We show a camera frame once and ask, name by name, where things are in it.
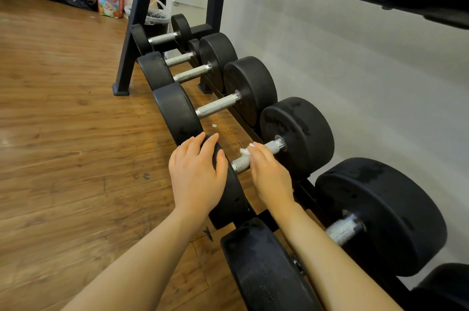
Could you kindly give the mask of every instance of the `black metal rack frame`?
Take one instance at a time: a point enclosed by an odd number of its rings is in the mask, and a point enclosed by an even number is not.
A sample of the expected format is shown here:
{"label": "black metal rack frame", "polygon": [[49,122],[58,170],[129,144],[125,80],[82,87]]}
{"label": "black metal rack frame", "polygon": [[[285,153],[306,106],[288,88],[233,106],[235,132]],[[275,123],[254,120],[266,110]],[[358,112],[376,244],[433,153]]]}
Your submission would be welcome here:
{"label": "black metal rack frame", "polygon": [[[380,4],[379,1],[365,0]],[[119,69],[117,73],[116,82],[113,84],[113,92],[115,96],[128,96],[129,95],[129,84],[132,77],[132,71],[134,68],[135,60],[140,56],[137,45],[135,44],[132,35],[130,33],[130,27],[134,24],[144,25],[145,18],[150,0],[134,0],[132,5],[132,11],[128,21],[127,31],[125,35],[124,45],[122,48],[122,54],[120,56]],[[205,35],[216,33],[220,31],[221,15],[223,9],[223,0],[208,0],[207,4],[207,17],[205,24],[194,26],[191,28],[192,34],[195,38],[200,39]],[[428,13],[419,13],[424,16],[428,16]],[[469,15],[467,15],[467,27],[469,28]],[[154,26],[146,26],[145,31],[148,35],[157,35],[155,33]],[[175,41],[169,43],[163,43],[155,47],[156,51],[166,52],[172,49],[179,49],[182,53],[182,49],[177,47]],[[202,92],[213,92],[218,98],[224,95],[220,93],[215,86],[205,77],[200,79],[200,88]],[[249,134],[249,136],[256,142],[262,142],[260,138],[260,132],[256,128],[250,127],[240,115],[233,109],[228,108],[233,117],[243,127],[243,129]],[[321,221],[323,225],[330,225],[332,221],[316,204],[315,200],[315,188],[307,179],[299,182],[294,182],[294,196],[298,203],[300,203],[304,209],[310,209]],[[268,211],[264,211],[259,214],[261,218],[272,230],[278,229],[275,221]],[[403,309],[408,310],[411,308],[411,299],[409,290],[402,284],[402,282],[393,273],[387,269],[384,262],[381,260],[377,252],[375,251],[372,243],[367,239],[365,234],[354,237],[351,241],[344,246],[344,250],[360,265],[360,267],[372,277]]]}

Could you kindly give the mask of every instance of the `left hand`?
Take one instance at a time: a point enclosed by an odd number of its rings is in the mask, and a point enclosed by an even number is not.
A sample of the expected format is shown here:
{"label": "left hand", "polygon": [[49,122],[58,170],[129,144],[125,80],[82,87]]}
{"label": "left hand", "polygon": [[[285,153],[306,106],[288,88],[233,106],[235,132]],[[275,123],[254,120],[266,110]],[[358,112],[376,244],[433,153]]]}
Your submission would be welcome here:
{"label": "left hand", "polygon": [[205,138],[202,132],[177,147],[169,159],[175,211],[196,214],[202,219],[200,223],[218,204],[225,189],[228,160],[223,150],[218,151],[216,170],[212,164],[218,137],[215,133],[201,147]]}

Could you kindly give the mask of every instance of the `wooden floor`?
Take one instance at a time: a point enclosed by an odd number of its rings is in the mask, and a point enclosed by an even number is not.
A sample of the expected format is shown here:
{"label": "wooden floor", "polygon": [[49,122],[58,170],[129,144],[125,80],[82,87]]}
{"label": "wooden floor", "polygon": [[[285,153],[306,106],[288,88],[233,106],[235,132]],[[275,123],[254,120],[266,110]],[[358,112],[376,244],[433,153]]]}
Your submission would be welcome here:
{"label": "wooden floor", "polygon": [[[130,96],[112,94],[126,25],[0,0],[0,310],[59,310],[174,207],[175,145],[140,68]],[[196,85],[184,84],[195,107],[215,99]],[[230,160],[250,142],[227,111],[202,122]],[[240,180],[262,211],[249,172]],[[244,309],[220,250],[233,226],[205,226],[213,242],[194,237],[158,310]]]}

